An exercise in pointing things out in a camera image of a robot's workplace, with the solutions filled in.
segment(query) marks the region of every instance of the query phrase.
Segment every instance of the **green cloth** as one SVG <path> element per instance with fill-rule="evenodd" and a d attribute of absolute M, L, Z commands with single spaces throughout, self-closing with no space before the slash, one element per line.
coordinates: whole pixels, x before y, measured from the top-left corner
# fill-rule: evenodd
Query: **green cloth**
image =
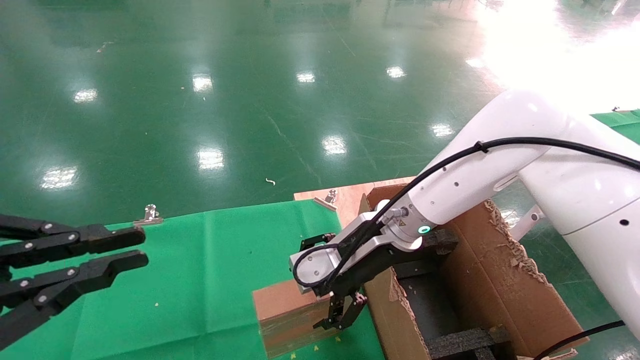
<path fill-rule="evenodd" d="M 265 359 L 252 291 L 291 279 L 287 258 L 302 238 L 339 230 L 312 200 L 168 218 L 145 227 L 149 265 L 81 297 L 0 359 Z M 368 309 L 339 338 L 296 359 L 384 359 Z"/>
<path fill-rule="evenodd" d="M 640 110 L 593 114 L 592 116 L 627 138 L 640 143 Z"/>

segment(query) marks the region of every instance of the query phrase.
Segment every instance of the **black cable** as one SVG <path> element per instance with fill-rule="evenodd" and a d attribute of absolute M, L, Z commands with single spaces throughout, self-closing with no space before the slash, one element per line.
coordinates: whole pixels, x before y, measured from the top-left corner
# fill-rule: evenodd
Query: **black cable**
<path fill-rule="evenodd" d="M 534 357 L 533 360 L 542 360 L 543 357 L 549 356 L 549 354 L 555 352 L 556 350 L 560 349 L 563 346 L 566 346 L 566 345 L 569 345 L 570 343 L 573 343 L 574 341 L 580 340 L 582 338 L 586 338 L 587 336 L 591 336 L 593 334 L 597 334 L 598 332 L 602 332 L 602 331 L 605 331 L 605 330 L 613 329 L 615 327 L 621 327 L 624 324 L 625 324 L 625 322 L 623 322 L 622 320 L 619 320 L 617 322 L 606 323 L 604 325 L 600 325 L 600 326 L 594 327 L 593 329 L 582 331 L 579 334 L 570 336 L 569 338 L 566 338 L 563 341 L 560 341 L 559 343 L 556 343 L 556 344 L 550 346 L 548 349 L 546 349 L 545 351 L 543 351 L 540 354 L 538 354 L 538 356 Z"/>
<path fill-rule="evenodd" d="M 394 196 L 387 205 L 385 205 L 370 221 L 369 226 L 365 226 L 363 231 L 361 232 L 362 236 L 354 241 L 350 248 L 347 250 L 342 259 L 340 259 L 340 263 L 335 267 L 335 269 L 331 272 L 331 274 L 326 277 L 326 287 L 330 288 L 331 284 L 334 282 L 335 278 L 340 274 L 340 271 L 346 264 L 347 260 L 355 253 L 355 251 L 363 244 L 363 242 L 367 241 L 376 231 L 379 231 L 384 224 L 378 223 L 382 215 L 384 215 L 391 207 L 404 195 L 406 195 L 409 190 L 411 190 L 414 186 L 418 185 L 422 180 L 425 180 L 428 176 L 440 170 L 441 168 L 453 163 L 454 161 L 458 161 L 466 156 L 474 154 L 479 151 L 488 152 L 488 149 L 498 146 L 504 145 L 544 145 L 544 146 L 552 146 L 552 147 L 561 147 L 564 149 L 575 150 L 578 152 L 583 152 L 584 154 L 590 154 L 597 156 L 599 158 L 604 158 L 607 160 L 611 160 L 613 162 L 620 163 L 622 165 L 626 165 L 634 170 L 640 171 L 640 161 L 629 158 L 627 156 L 623 156 L 620 154 L 616 154 L 611 151 L 598 149 L 596 147 L 584 145 L 581 143 L 571 142 L 567 140 L 560 139 L 551 139 L 551 138 L 538 138 L 538 137 L 512 137 L 512 138 L 501 138 L 496 140 L 490 140 L 488 142 L 482 143 L 477 142 L 474 146 L 466 148 L 462 151 L 459 151 L 446 159 L 440 161 L 439 163 L 433 165 L 422 173 L 418 174 L 410 183 L 408 183 L 396 196 Z M 296 274 L 297 266 L 294 266 L 292 272 L 294 274 L 294 278 L 297 277 Z"/>
<path fill-rule="evenodd" d="M 302 280 L 300 280 L 300 278 L 298 277 L 298 266 L 300 265 L 300 262 L 302 262 L 304 259 L 307 258 L 307 256 L 313 254 L 316 251 L 320 251 L 320 250 L 324 250 L 324 249 L 336 249 L 339 246 L 339 244 L 337 243 L 333 243 L 333 244 L 324 244 L 324 245 L 318 245 L 316 247 L 312 247 L 311 249 L 308 249 L 307 251 L 305 251 L 304 254 L 302 254 L 297 260 L 296 262 L 293 264 L 293 268 L 291 269 L 291 272 L 293 273 L 293 278 L 296 280 L 296 282 L 302 286 L 306 286 L 308 288 L 312 288 L 316 285 L 318 285 L 319 283 L 323 282 L 327 277 L 329 277 L 329 275 L 323 277 L 322 279 L 316 281 L 316 282 L 303 282 Z"/>

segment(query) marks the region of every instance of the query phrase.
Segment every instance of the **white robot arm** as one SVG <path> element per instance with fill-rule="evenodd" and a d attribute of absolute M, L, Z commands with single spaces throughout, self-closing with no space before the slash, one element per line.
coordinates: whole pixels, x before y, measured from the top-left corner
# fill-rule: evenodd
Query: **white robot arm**
<path fill-rule="evenodd" d="M 378 215 L 379 231 L 371 237 L 364 234 L 368 239 L 353 249 L 352 256 L 339 250 L 339 244 L 362 237 L 358 229 L 375 219 L 376 211 L 361 214 L 328 242 L 333 245 L 293 254 L 289 262 L 301 291 L 314 290 L 318 295 L 333 291 L 338 275 L 378 248 L 388 251 L 393 246 L 407 254 L 421 249 L 423 234 L 430 229 L 521 179 L 640 339 L 640 172 L 592 154 L 543 144 L 482 148 L 481 142 L 516 136 L 566 140 L 640 160 L 638 144 L 590 116 L 572 115 L 534 92 L 507 91 L 471 119 L 422 172 L 476 142 L 482 151 L 438 168 L 410 188 L 392 209 Z M 323 286 L 327 279 L 328 286 Z"/>

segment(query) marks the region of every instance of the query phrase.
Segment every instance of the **wooden block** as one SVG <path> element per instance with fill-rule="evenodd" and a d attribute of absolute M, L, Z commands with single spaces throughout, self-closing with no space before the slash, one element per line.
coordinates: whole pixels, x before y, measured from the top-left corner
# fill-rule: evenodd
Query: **wooden block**
<path fill-rule="evenodd" d="M 360 213 L 360 199 L 362 194 L 368 194 L 374 187 L 395 185 L 395 184 L 407 184 L 413 180 L 411 177 L 402 177 L 400 179 L 391 179 L 384 181 L 376 181 L 375 183 L 365 183 L 349 186 L 341 186 L 334 188 L 337 191 L 337 198 L 333 205 L 337 208 L 338 219 L 342 227 L 349 225 L 349 223 L 355 219 Z M 300 192 L 293 194 L 294 200 L 307 200 L 318 197 L 324 199 L 331 189 L 314 190 L 310 192 Z"/>
<path fill-rule="evenodd" d="M 272 359 L 334 335 L 335 329 L 314 329 L 326 318 L 329 296 L 317 300 L 313 292 L 301 294 L 295 280 L 253 292 L 253 305 L 267 357 Z"/>

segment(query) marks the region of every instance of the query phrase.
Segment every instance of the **brown box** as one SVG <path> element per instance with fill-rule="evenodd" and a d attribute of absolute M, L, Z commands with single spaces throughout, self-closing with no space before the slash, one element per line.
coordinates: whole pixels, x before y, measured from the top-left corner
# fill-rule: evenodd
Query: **brown box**
<path fill-rule="evenodd" d="M 362 194 L 360 212 L 392 198 L 403 186 L 379 186 Z M 512 239 L 492 201 L 470 209 L 443 227 L 453 231 L 460 242 L 449 254 L 440 275 L 466 328 L 503 325 L 516 354 L 525 357 L 534 357 L 582 332 L 557 291 L 538 272 L 536 263 Z M 364 288 L 387 359 L 430 359 L 393 268 L 380 273 Z"/>

